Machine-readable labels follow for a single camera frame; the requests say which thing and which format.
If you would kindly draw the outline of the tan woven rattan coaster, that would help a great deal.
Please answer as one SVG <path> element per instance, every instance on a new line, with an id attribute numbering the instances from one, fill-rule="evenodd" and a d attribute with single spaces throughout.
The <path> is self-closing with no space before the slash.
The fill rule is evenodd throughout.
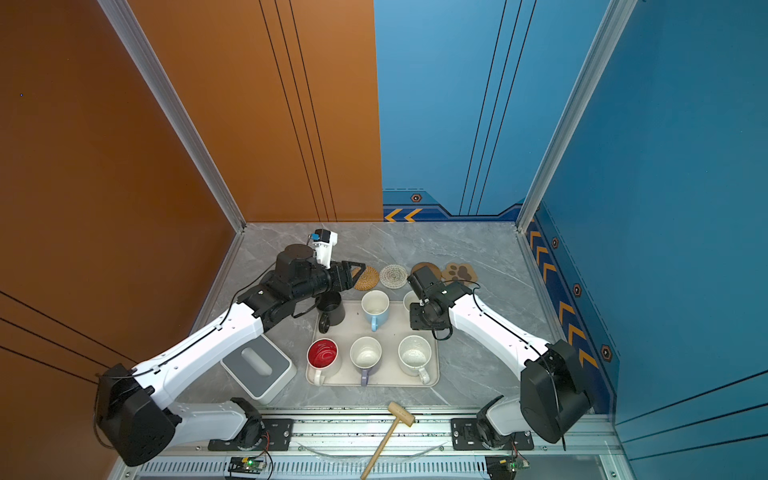
<path id="1" fill-rule="evenodd" d="M 372 266 L 367 266 L 362 275 L 358 278 L 354 289 L 358 291 L 373 290 L 379 283 L 379 272 Z"/>

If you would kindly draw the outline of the black mug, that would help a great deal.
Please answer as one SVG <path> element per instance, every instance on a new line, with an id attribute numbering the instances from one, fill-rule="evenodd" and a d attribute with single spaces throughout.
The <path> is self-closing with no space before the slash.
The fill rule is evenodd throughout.
<path id="1" fill-rule="evenodd" d="M 346 312 L 339 292 L 325 292 L 316 301 L 319 312 L 318 331 L 326 334 L 331 327 L 339 326 L 345 319 Z"/>

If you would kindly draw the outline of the paw print cork coaster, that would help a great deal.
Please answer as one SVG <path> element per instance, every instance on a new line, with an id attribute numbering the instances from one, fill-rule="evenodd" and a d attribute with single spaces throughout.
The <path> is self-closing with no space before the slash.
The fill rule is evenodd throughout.
<path id="1" fill-rule="evenodd" d="M 441 276 L 446 283 L 458 281 L 465 285 L 470 285 L 478 281 L 476 271 L 468 263 L 449 263 L 442 270 Z"/>

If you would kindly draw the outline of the round dark cork coaster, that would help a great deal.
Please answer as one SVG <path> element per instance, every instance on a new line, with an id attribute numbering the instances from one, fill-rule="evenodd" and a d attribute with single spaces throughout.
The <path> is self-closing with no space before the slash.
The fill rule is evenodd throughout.
<path id="1" fill-rule="evenodd" d="M 431 262 L 419 262 L 419 263 L 417 263 L 416 265 L 414 265 L 412 267 L 411 273 L 414 274 L 415 272 L 417 272 L 418 270 L 420 270 L 422 268 L 428 268 L 432 272 L 432 274 L 438 280 L 442 279 L 442 271 L 440 270 L 440 268 L 437 265 L 435 265 L 434 263 L 431 263 Z"/>

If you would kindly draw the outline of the white woven round coaster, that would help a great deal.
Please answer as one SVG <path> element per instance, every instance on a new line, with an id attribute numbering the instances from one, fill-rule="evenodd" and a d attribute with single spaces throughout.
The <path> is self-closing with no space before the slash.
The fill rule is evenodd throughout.
<path id="1" fill-rule="evenodd" d="M 389 289 L 397 290 L 407 284 L 408 270 L 402 265 L 391 264 L 383 267 L 379 273 L 380 283 Z"/>

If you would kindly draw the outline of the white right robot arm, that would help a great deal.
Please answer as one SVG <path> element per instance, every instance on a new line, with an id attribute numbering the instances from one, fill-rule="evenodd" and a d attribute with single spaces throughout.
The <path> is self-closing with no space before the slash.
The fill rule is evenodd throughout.
<path id="1" fill-rule="evenodd" d="M 448 337 L 462 331 L 498 357 L 519 379 L 519 394 L 500 395 L 476 415 L 477 434 L 500 449 L 517 433 L 533 432 L 557 444 L 593 408 L 594 395 L 575 348 L 539 338 L 499 316 L 474 289 L 444 283 L 423 267 L 408 277 L 418 301 L 409 306 L 410 326 Z"/>

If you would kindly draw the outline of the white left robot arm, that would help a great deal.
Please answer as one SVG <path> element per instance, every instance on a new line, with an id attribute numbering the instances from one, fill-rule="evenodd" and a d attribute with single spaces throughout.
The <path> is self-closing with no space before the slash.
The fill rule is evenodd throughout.
<path id="1" fill-rule="evenodd" d="M 365 269 L 361 262 L 332 260 L 323 245 L 287 246 L 209 324 L 133 368 L 117 364 L 102 374 L 95 428 L 131 467 L 188 443 L 217 440 L 241 450 L 255 447 L 264 426 L 249 401 L 233 397 L 192 406 L 178 402 L 178 396 L 227 355 L 294 316 L 297 303 L 350 290 Z"/>

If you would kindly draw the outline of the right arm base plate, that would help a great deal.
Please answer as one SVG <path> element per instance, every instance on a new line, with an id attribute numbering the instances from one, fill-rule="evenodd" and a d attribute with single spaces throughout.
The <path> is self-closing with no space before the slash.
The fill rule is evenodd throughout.
<path id="1" fill-rule="evenodd" d="M 476 417 L 453 418 L 450 425 L 453 449 L 457 451 L 534 449 L 533 437 L 528 431 L 499 435 L 487 421 Z"/>

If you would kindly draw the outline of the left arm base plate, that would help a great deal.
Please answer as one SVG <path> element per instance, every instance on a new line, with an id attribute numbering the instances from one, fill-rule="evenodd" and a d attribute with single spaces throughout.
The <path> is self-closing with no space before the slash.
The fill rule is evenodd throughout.
<path id="1" fill-rule="evenodd" d="M 253 440 L 210 440 L 208 451 L 287 451 L 290 446 L 294 420 L 290 418 L 267 418 Z"/>

